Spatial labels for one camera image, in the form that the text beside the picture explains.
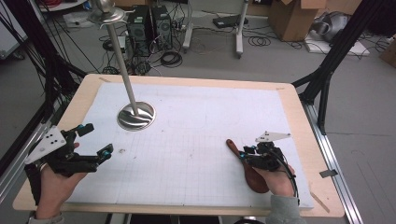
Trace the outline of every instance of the wooden spoon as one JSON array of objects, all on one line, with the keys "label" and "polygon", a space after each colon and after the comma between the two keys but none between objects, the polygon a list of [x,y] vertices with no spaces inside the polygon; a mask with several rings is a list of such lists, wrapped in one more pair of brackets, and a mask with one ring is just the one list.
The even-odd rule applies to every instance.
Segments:
[{"label": "wooden spoon", "polygon": [[[239,158],[239,150],[236,147],[235,143],[231,139],[227,139],[225,142],[227,147]],[[259,175],[250,165],[242,161],[242,165],[245,170],[245,179],[247,181],[248,186],[257,193],[266,193],[268,192],[267,182],[265,182],[264,177]]]}]

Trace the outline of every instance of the table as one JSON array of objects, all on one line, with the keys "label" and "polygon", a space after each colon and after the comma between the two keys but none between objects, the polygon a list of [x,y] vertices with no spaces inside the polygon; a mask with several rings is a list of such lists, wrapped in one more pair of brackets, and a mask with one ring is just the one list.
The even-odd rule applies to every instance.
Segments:
[{"label": "table", "polygon": [[[332,180],[322,178],[319,172],[327,170],[315,136],[294,87],[286,83],[247,82],[231,80],[173,78],[173,77],[130,77],[133,83],[178,86],[202,86],[277,91],[289,122],[295,146],[300,155],[304,173],[308,180],[314,208],[301,211],[303,217],[342,217],[344,208]],[[95,95],[104,82],[122,82],[119,76],[88,75],[84,78],[75,97],[64,113],[58,127],[69,130],[80,124],[89,110]],[[35,204],[26,181],[14,204],[17,210],[35,210]],[[217,216],[266,216],[269,210],[249,207],[205,207],[205,206],[160,206],[139,204],[89,204],[66,203],[63,211],[146,213],[175,215]]]}]

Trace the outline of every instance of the hand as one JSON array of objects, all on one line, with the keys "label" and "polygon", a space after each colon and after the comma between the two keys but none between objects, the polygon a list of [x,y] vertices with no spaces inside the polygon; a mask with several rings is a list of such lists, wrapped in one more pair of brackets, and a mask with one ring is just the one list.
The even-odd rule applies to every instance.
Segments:
[{"label": "hand", "polygon": [[72,195],[78,182],[86,175],[86,173],[77,173],[70,177],[58,175],[46,164],[41,170],[41,196],[35,218],[49,219],[59,216],[62,204]]},{"label": "hand", "polygon": [[[288,175],[286,174],[285,167],[280,166],[276,171],[269,172],[262,169],[254,168],[259,175],[264,177],[267,182],[268,189],[275,195],[293,197],[294,189],[291,185]],[[294,174],[294,169],[289,165],[289,169]]]}]

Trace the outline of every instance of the black cable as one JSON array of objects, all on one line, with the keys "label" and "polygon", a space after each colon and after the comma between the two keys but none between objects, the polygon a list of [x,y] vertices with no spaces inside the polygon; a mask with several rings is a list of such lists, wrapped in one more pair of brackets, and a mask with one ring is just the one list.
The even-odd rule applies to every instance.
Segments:
[{"label": "black cable", "polygon": [[183,63],[183,58],[181,55],[174,51],[168,51],[163,54],[160,59],[161,65],[165,67],[175,68],[180,66]]}]

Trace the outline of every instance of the white paper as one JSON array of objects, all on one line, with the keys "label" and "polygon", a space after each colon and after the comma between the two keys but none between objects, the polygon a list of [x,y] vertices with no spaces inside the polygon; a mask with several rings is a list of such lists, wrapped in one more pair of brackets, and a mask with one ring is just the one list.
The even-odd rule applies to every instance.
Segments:
[{"label": "white paper", "polygon": [[[133,85],[137,101],[153,105],[154,122],[128,132],[117,123],[129,104],[121,83],[104,83],[86,116],[94,131],[77,141],[81,155],[112,143],[115,151],[89,174],[69,202],[270,207],[270,193],[252,191],[230,138],[256,145],[265,131],[290,133],[277,91]],[[302,208],[313,202],[292,139],[275,141],[295,169]]]}]

